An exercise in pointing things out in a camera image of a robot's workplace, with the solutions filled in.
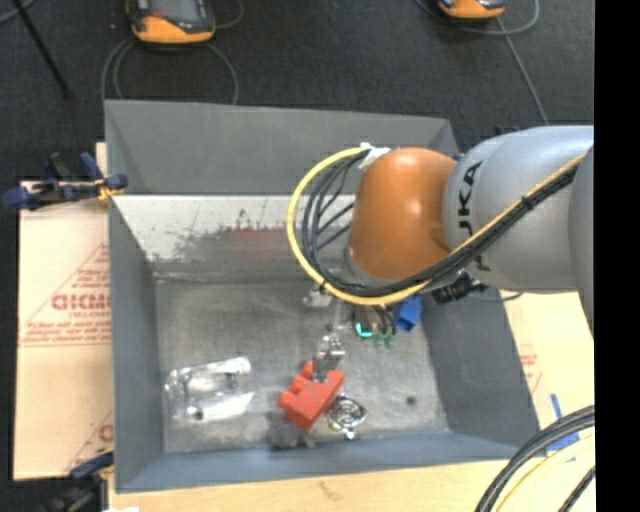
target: black metal part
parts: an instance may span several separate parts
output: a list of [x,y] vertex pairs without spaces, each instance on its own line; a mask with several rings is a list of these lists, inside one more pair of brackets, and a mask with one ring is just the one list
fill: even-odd
[[42,40],[42,38],[40,37],[40,34],[38,33],[38,30],[36,29],[35,25],[31,21],[31,18],[29,17],[29,14],[27,14],[27,10],[24,8],[24,6],[22,5],[22,2],[20,0],[12,0],[12,1],[13,1],[13,4],[16,6],[16,10],[18,11],[18,14],[22,18],[22,21],[24,22],[25,26],[27,27],[27,30],[29,30],[29,34],[31,35],[31,38],[36,43],[36,46],[38,47],[38,50],[40,50],[40,53],[42,54],[42,57],[44,58],[45,62],[47,63],[47,66],[49,67],[49,70],[51,71],[51,73],[53,74],[54,78],[58,82],[58,85],[60,86],[60,89],[62,90],[63,98],[65,98],[65,99],[71,98],[73,96],[73,91],[71,90],[71,88],[67,84],[66,80],[63,78],[62,73],[60,73],[60,70],[58,69],[58,66],[56,65],[55,61],[53,60],[53,57],[51,56],[51,54],[49,53],[49,50],[45,46],[44,41]]

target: clamp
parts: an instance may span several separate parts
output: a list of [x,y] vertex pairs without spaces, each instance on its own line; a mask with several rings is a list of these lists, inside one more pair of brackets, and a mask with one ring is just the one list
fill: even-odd
[[90,198],[96,198],[100,203],[106,204],[109,197],[121,194],[129,184],[124,174],[105,177],[88,152],[80,155],[80,163],[84,170],[84,179],[72,182],[71,172],[60,154],[53,153],[44,168],[45,180],[31,185],[30,188],[20,186],[9,189],[2,194],[2,201],[9,208],[31,211]]

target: wire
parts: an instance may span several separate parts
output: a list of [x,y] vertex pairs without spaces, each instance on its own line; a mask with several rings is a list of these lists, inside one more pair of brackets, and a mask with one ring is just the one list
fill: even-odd
[[[136,43],[136,38],[134,36],[129,36],[125,38],[123,41],[121,41],[107,57],[107,60],[105,61],[105,64],[102,68],[102,76],[100,80],[100,98],[103,102],[106,98],[106,82],[107,82],[107,77],[108,77],[109,69],[111,67],[112,62],[113,62],[113,76],[112,76],[113,86],[114,86],[117,97],[120,99],[124,98],[124,94],[122,93],[122,89],[120,87],[120,66],[122,64],[122,60],[124,59],[125,55],[127,55],[127,53],[131,50],[131,48],[135,43]],[[205,43],[202,46],[207,48],[209,51],[213,52],[215,55],[217,55],[220,58],[220,60],[223,62],[227,70],[229,71],[229,74],[231,75],[231,79],[233,81],[233,95],[231,97],[231,104],[237,105],[238,99],[240,96],[240,84],[238,80],[238,75],[233,65],[231,64],[229,59],[224,55],[224,53],[222,53],[222,51],[220,51],[220,49],[215,47],[212,43]]]
[[[28,9],[29,7],[31,7],[35,3],[35,1],[36,0],[26,0],[26,1],[22,2],[22,7],[24,9]],[[3,14],[2,16],[0,16],[0,25],[2,23],[5,23],[5,22],[15,18],[18,15],[18,13],[19,13],[18,9],[13,9],[13,10],[9,11],[8,13]]]
[[531,16],[529,21],[525,22],[523,25],[521,25],[519,27],[511,28],[509,30],[505,30],[504,27],[502,27],[501,30],[474,29],[474,28],[471,28],[471,27],[461,26],[459,23],[456,23],[456,22],[454,22],[454,21],[452,21],[450,19],[447,19],[447,18],[443,18],[441,13],[433,12],[433,10],[431,8],[429,8],[424,3],[423,0],[414,0],[414,2],[424,12],[426,12],[431,17],[433,17],[436,21],[438,21],[438,22],[440,22],[440,23],[442,23],[444,25],[455,26],[457,28],[460,28],[464,32],[470,32],[470,33],[473,33],[473,34],[481,34],[483,36],[504,36],[504,35],[520,34],[522,32],[525,32],[525,31],[529,30],[530,28],[532,28],[538,22],[538,19],[540,18],[540,2],[539,2],[539,0],[533,0],[533,15]]
[[533,82],[531,81],[531,78],[529,78],[529,73],[524,67],[524,64],[522,63],[522,59],[520,58],[520,55],[518,54],[518,51],[516,50],[513,44],[513,41],[509,37],[511,35],[520,34],[522,32],[525,32],[526,30],[529,30],[538,22],[538,19],[540,17],[539,0],[533,0],[533,16],[531,17],[531,19],[528,22],[526,22],[524,25],[514,29],[509,29],[509,30],[507,30],[506,27],[504,26],[504,23],[502,22],[502,16],[497,16],[495,18],[496,23],[498,24],[498,27],[500,28],[500,30],[480,30],[480,29],[474,29],[470,27],[461,27],[459,25],[456,25],[453,21],[445,20],[441,16],[438,16],[429,7],[427,7],[427,5],[423,2],[423,0],[414,0],[414,1],[422,10],[424,10],[426,13],[428,13],[429,15],[431,15],[433,18],[437,19],[441,23],[445,23],[449,26],[457,26],[458,28],[460,28],[465,32],[470,32],[474,34],[481,34],[485,36],[498,36],[498,37],[503,36],[505,38],[505,41],[507,42],[507,45],[509,46],[509,51],[511,52],[511,55],[516,61],[516,64],[520,70],[520,73],[522,74],[522,77],[525,80],[527,89],[529,90],[529,94],[533,98],[533,101],[536,105],[536,108],[538,109],[538,112],[540,113],[542,121],[544,122],[545,125],[549,124],[549,119],[547,117],[547,114],[544,108],[542,107],[542,102],[540,101],[540,98],[533,85]]
[[580,480],[576,488],[567,497],[567,499],[562,504],[558,512],[569,512],[573,508],[573,506],[577,503],[577,501],[580,499],[584,491],[587,490],[587,487],[589,487],[589,484],[592,482],[592,480],[595,477],[596,477],[596,467],[594,465],[589,471],[587,471],[587,474],[584,475],[582,480]]
[[101,73],[101,77],[100,77],[100,100],[102,102],[104,102],[105,98],[107,97],[107,92],[106,92],[106,90],[107,90],[107,77],[109,75],[109,69],[111,68],[111,63],[113,62],[113,59],[116,58],[118,53],[125,46],[127,46],[127,44],[129,44],[129,43],[133,44],[134,41],[135,41],[135,38],[133,36],[126,37],[125,39],[120,41],[116,45],[116,47],[111,51],[111,53],[108,55],[107,60],[105,61],[104,65],[102,66],[102,73]]
[[569,446],[562,448],[555,452],[553,455],[546,457],[542,462],[532,468],[511,491],[504,497],[504,499],[497,505],[497,512],[507,512],[510,510],[518,499],[533,485],[540,482],[542,478],[548,475],[551,471],[556,469],[561,464],[564,464],[569,459],[578,457],[584,452],[587,452],[595,445],[595,434],[591,434],[584,437]]
[[238,23],[240,23],[240,20],[242,20],[242,18],[244,17],[244,4],[242,3],[242,0],[236,0],[236,3],[238,4],[238,8],[240,9],[240,11],[238,12],[238,15],[228,23],[217,25],[216,30],[224,30],[227,28],[231,28],[237,25]]
[[[331,155],[325,160],[315,165],[300,181],[296,189],[291,195],[289,202],[289,208],[287,211],[287,238],[289,245],[294,253],[294,256],[298,260],[298,263],[305,270],[305,272],[318,284],[324,287],[327,291],[333,295],[341,298],[346,302],[351,302],[360,305],[377,305],[399,302],[410,295],[418,293],[420,290],[436,283],[445,277],[451,275],[452,272],[464,267],[466,263],[471,261],[478,254],[485,251],[495,240],[497,240],[502,233],[509,229],[517,220],[524,216],[529,210],[542,202],[547,197],[551,196],[558,190],[564,188],[570,184],[573,180],[573,176],[576,172],[578,163],[584,158],[586,153],[583,153],[576,158],[570,160],[563,165],[556,172],[551,174],[547,179],[536,185],[527,194],[525,194],[520,200],[512,203],[506,208],[500,215],[495,217],[492,221],[487,223],[483,228],[477,231],[473,236],[465,240],[460,246],[454,249],[449,256],[441,260],[440,262],[432,265],[431,267],[415,274],[409,278],[401,281],[394,282],[392,284],[378,286],[378,287],[366,287],[362,283],[348,283],[342,279],[334,276],[331,272],[318,265],[314,264],[314,259],[317,257],[317,247],[313,247],[313,238],[309,240],[309,234],[307,232],[307,225],[309,217],[311,215],[311,209],[315,201],[315,195],[326,192],[326,188],[330,186],[331,178],[335,179],[336,173],[341,171],[333,171],[328,176],[323,176],[321,181],[314,188],[312,196],[310,196],[309,202],[305,209],[305,215],[302,222],[302,242],[304,251],[300,249],[298,241],[295,235],[295,216],[297,211],[297,205],[302,196],[302,193],[307,188],[309,183],[324,170],[331,168],[335,164],[341,162],[346,158],[359,157],[362,158],[365,152],[368,152],[369,148],[358,147],[343,150],[339,153]],[[314,228],[317,230],[317,219],[314,220]]]
[[572,414],[555,421],[534,435],[509,460],[509,463],[498,473],[478,502],[475,512],[489,512],[500,498],[500,493],[511,478],[529,460],[540,451],[567,435],[585,430],[595,425],[595,406],[584,407]]
[[493,297],[483,297],[482,295],[475,295],[473,293],[470,293],[468,297],[473,300],[483,300],[485,302],[501,302],[502,303],[502,302],[509,302],[512,300],[519,299],[523,295],[524,295],[524,292],[515,292],[513,295],[509,295],[508,297],[493,298]]
[[[498,25],[500,25],[500,27],[504,30],[504,25],[502,24],[502,20],[498,18],[497,22],[498,22]],[[520,58],[520,55],[518,54],[518,51],[516,50],[516,47],[513,44],[513,41],[511,41],[509,34],[507,34],[506,32],[504,34],[504,38],[507,41],[507,44],[509,45],[509,50],[511,51],[511,55],[513,55],[513,58],[515,59],[516,64],[518,65],[518,68],[520,68],[520,72],[522,73],[522,76],[525,82],[527,83],[527,89],[529,89],[529,93],[531,94],[531,97],[533,98],[533,101],[535,102],[536,107],[538,108],[538,112],[540,112],[540,115],[542,116],[542,120],[544,121],[544,124],[548,125],[549,119],[547,118],[547,114],[545,113],[544,108],[542,108],[542,103],[540,102],[538,93],[536,92],[536,89],[533,86],[533,82],[531,81],[531,78],[529,78],[529,73],[527,73],[527,70],[524,67],[524,64],[522,63],[522,59]]]

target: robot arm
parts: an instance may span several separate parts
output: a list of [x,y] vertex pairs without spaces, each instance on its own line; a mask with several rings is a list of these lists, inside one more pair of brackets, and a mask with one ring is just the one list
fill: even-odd
[[[499,289],[578,290],[593,329],[593,127],[509,133],[459,161],[422,148],[378,156],[360,180],[336,273],[319,258],[319,218],[332,181],[367,153],[354,148],[321,162],[292,197],[289,241],[319,285],[347,302],[391,304],[449,285],[464,269]],[[297,202],[321,174],[299,247]]]

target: blue object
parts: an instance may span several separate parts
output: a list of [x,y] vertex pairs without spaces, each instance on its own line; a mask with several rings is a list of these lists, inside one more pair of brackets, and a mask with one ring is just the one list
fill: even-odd
[[124,174],[114,174],[104,177],[98,164],[91,154],[84,152],[80,155],[80,163],[84,170],[84,180],[76,183],[62,181],[74,181],[71,173],[64,165],[58,153],[54,153],[44,168],[46,179],[35,183],[29,191],[26,187],[15,187],[2,194],[2,202],[9,208],[17,210],[37,210],[44,206],[59,203],[80,201],[93,197],[103,197],[105,189],[116,191],[125,188],[129,181]]
[[83,478],[97,473],[101,469],[113,466],[113,463],[113,452],[103,453],[73,468],[69,473],[69,478],[72,480],[82,480]]
[[[555,393],[551,393],[551,405],[553,405],[553,410],[556,413],[556,418],[557,419],[562,418],[562,411],[560,410],[560,401],[558,400],[558,396]],[[547,446],[547,450],[560,450],[565,446],[569,446],[570,444],[575,443],[578,439],[580,439],[580,436],[578,435],[577,432],[574,432],[573,434],[568,434],[567,436],[561,439],[558,439],[557,441]]]
[[410,332],[420,321],[422,315],[422,297],[414,295],[407,297],[396,314],[396,326],[403,331]]

